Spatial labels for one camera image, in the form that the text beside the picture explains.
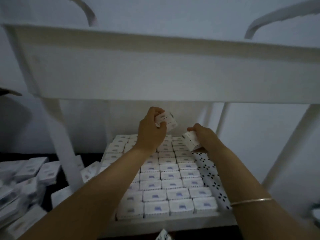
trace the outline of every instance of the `gold bangle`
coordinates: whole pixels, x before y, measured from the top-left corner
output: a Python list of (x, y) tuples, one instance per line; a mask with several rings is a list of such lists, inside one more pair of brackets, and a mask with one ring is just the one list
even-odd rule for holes
[(256, 200), (244, 200), (244, 201), (231, 203), (230, 206), (236, 206), (236, 205), (252, 203), (252, 202), (270, 201), (270, 200), (273, 200), (273, 198), (263, 198), (263, 199), (256, 199)]

